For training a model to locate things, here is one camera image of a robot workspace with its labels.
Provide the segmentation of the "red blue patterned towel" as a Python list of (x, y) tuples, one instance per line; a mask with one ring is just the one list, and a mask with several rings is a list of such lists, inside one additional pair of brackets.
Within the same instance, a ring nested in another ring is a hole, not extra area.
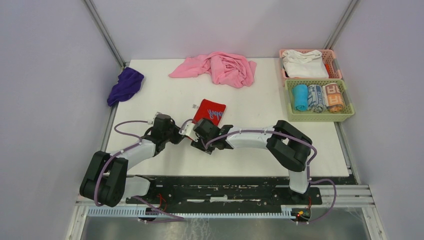
[(201, 119), (208, 119), (212, 121), (214, 125), (218, 126), (223, 118), (226, 108), (227, 106), (225, 104), (203, 99), (193, 119), (187, 120), (186, 123), (183, 124), (183, 128), (180, 133), (196, 142), (197, 137), (194, 132), (195, 124)]

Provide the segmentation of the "purple cloth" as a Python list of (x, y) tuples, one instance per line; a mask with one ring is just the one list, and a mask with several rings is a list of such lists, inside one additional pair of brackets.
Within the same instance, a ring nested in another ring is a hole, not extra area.
[(141, 89), (144, 78), (142, 73), (126, 67), (118, 76), (117, 83), (112, 87), (107, 98), (107, 105), (112, 107), (116, 103), (131, 99)]

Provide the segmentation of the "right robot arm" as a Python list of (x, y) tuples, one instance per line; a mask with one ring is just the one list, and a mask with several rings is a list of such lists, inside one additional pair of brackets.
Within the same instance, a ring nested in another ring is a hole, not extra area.
[(191, 145), (207, 154), (214, 150), (240, 148), (269, 151), (288, 170), (289, 199), (302, 204), (309, 198), (309, 163), (317, 150), (312, 140), (285, 120), (262, 128), (242, 128), (231, 124), (218, 127), (206, 118), (190, 123), (182, 134), (192, 139)]

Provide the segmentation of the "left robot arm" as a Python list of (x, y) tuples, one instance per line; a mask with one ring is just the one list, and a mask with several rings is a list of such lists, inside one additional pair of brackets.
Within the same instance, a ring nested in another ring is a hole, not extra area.
[(181, 128), (167, 114), (158, 113), (152, 121), (141, 120), (140, 123), (151, 125), (144, 135), (117, 129), (128, 123), (133, 121), (121, 122), (114, 130), (119, 134), (135, 137), (135, 143), (112, 153), (101, 150), (95, 152), (79, 187), (79, 194), (93, 200), (98, 207), (115, 207), (124, 197), (128, 170), (157, 156), (167, 143), (177, 145), (184, 139), (180, 134)]

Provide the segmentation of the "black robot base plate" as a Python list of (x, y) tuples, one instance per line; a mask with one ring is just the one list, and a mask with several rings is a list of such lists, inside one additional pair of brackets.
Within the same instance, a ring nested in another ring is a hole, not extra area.
[(149, 189), (139, 197), (172, 214), (280, 213), (281, 206), (323, 203), (319, 188), (296, 193), (287, 177), (151, 175), (147, 179)]

